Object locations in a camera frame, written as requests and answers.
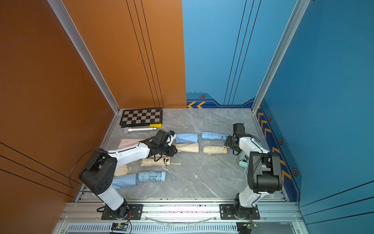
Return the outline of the pale yellow sleeved umbrella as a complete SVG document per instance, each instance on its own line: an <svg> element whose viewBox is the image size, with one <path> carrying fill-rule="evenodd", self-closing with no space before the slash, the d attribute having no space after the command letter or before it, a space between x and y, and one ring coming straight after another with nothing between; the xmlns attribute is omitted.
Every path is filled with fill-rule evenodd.
<svg viewBox="0 0 374 234"><path fill-rule="evenodd" d="M143 159L140 163L142 167L152 167L152 166L169 166L169 165L182 165L180 162L172 162L170 157L158 157L158 158L147 158Z"/></svg>

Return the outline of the mint green sleeved umbrella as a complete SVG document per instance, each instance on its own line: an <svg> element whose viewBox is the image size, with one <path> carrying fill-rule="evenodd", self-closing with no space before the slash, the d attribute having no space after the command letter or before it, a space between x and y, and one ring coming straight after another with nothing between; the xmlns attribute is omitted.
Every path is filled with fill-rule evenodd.
<svg viewBox="0 0 374 234"><path fill-rule="evenodd" d="M248 167L248 156L244 151L241 151L238 154L238 164L240 167L247 168Z"/></svg>

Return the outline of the beige sleeved umbrella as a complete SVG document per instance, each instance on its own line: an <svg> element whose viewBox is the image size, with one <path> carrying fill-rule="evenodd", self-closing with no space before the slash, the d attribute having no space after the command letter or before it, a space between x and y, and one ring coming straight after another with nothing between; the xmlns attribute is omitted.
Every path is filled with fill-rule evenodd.
<svg viewBox="0 0 374 234"><path fill-rule="evenodd" d="M228 150L226 146L205 145L202 152L206 155L218 155L227 154Z"/></svg>

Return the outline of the light blue sleeved umbrella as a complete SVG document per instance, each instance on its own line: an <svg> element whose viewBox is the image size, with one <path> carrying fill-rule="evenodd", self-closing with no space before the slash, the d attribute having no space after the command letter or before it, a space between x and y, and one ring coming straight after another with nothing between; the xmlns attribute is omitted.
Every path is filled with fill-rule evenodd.
<svg viewBox="0 0 374 234"><path fill-rule="evenodd" d="M137 174L138 180L140 182L165 182L167 177L172 181L176 181L176 176L167 173L167 172L158 172L158 171L142 171Z"/></svg>

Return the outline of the pink umbrella sleeve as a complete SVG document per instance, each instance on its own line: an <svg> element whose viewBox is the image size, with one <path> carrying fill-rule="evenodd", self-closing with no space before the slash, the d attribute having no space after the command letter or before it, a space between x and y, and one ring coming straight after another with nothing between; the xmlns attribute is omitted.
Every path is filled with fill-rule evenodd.
<svg viewBox="0 0 374 234"><path fill-rule="evenodd" d="M124 149L124 148L128 148L128 147L132 147L134 145L138 145L138 143L142 141L141 139L122 139L120 141L120 144L118 146L118 149Z"/></svg>

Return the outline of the pale yellow umbrella sleeve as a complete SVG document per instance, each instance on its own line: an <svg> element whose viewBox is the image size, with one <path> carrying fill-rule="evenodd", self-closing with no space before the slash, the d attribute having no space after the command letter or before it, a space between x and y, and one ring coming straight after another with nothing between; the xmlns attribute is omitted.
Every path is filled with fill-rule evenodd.
<svg viewBox="0 0 374 234"><path fill-rule="evenodd" d="M119 168L116 169L115 173L114 173L114 176L115 177L118 177L118 176L124 176L124 175L128 175L130 172L131 172L132 168L130 165L123 165Z"/></svg>

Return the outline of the light blue umbrella sleeve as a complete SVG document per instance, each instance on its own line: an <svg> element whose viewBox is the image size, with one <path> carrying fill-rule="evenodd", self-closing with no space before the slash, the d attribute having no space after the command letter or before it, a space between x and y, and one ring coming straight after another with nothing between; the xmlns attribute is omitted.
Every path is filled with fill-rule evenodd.
<svg viewBox="0 0 374 234"><path fill-rule="evenodd" d="M133 187L138 184L138 174L128 174L122 176L115 176L113 178L112 185L115 189L123 189L128 187Z"/></svg>

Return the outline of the beige umbrella sleeve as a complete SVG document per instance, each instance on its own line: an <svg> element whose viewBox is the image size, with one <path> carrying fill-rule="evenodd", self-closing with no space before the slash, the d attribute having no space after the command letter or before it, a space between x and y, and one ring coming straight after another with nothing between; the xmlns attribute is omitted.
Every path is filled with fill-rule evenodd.
<svg viewBox="0 0 374 234"><path fill-rule="evenodd" d="M199 153L198 143L176 143L174 146L178 152Z"/></svg>

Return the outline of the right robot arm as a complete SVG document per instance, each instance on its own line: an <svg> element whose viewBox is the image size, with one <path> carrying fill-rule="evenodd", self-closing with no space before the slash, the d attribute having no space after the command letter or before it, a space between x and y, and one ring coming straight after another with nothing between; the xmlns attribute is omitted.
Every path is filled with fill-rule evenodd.
<svg viewBox="0 0 374 234"><path fill-rule="evenodd" d="M280 191L280 156L272 153L249 136L228 136L225 146L247 156L247 187L233 201L233 215L237 219L259 219L257 203L265 196Z"/></svg>

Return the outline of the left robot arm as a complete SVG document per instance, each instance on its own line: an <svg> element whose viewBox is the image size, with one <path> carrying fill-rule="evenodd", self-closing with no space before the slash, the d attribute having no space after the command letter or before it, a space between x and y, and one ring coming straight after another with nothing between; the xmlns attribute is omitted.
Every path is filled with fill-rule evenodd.
<svg viewBox="0 0 374 234"><path fill-rule="evenodd" d="M130 217L128 203L113 185L116 170L133 161L156 155L173 157L176 153L176 146L170 143L153 144L146 140L118 150L94 150L79 179L105 203L113 218L127 219Z"/></svg>

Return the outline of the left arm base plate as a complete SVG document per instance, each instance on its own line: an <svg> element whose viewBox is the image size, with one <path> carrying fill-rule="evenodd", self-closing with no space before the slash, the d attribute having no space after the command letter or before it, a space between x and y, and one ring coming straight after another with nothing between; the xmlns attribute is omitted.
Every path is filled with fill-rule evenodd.
<svg viewBox="0 0 374 234"><path fill-rule="evenodd" d="M122 204L115 211L108 205L105 205L102 211L102 220L140 220L143 211L143 204Z"/></svg>

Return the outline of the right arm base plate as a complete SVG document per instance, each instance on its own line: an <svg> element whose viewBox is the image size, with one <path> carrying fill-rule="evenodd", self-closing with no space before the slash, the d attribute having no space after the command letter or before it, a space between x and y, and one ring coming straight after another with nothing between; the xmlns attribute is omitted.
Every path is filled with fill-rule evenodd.
<svg viewBox="0 0 374 234"><path fill-rule="evenodd" d="M219 208L222 220L259 220L261 218L257 207L244 208L242 206L234 206L233 204L220 204Z"/></svg>

